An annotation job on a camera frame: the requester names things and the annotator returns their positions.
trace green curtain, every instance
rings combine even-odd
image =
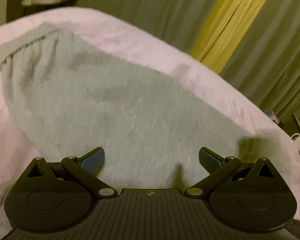
[[[217,0],[77,0],[190,53]]]
[[[266,0],[220,76],[283,123],[300,120],[300,0]]]

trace ribbed black surface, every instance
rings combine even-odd
[[[16,229],[6,240],[194,240],[296,239],[287,230],[248,234],[216,220],[201,200],[183,197],[176,189],[124,189],[114,199],[101,200],[80,225],[53,234]]]

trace bed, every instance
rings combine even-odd
[[[189,55],[148,33],[115,17],[88,8],[50,10],[0,26],[0,45],[44,22],[67,28],[106,53],[171,76],[252,137],[271,137],[277,147],[283,150],[282,155],[278,153],[269,159],[295,195],[298,203],[295,219],[300,221],[300,155],[297,147],[270,118],[221,77]],[[0,76],[0,187],[15,181],[34,157],[44,156],[47,161],[53,160],[50,156],[40,153],[14,123],[1,87]],[[285,162],[284,169],[278,165],[281,159]],[[6,223],[6,220],[0,218],[1,237],[7,232]]]

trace curtain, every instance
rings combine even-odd
[[[77,0],[76,6],[116,16],[190,53],[218,0]]]
[[[266,0],[218,0],[191,56],[220,73]]]
[[[300,120],[300,0],[266,0],[220,76],[283,123]]]

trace yellow curtain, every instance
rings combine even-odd
[[[266,0],[218,0],[190,55],[219,74]]]

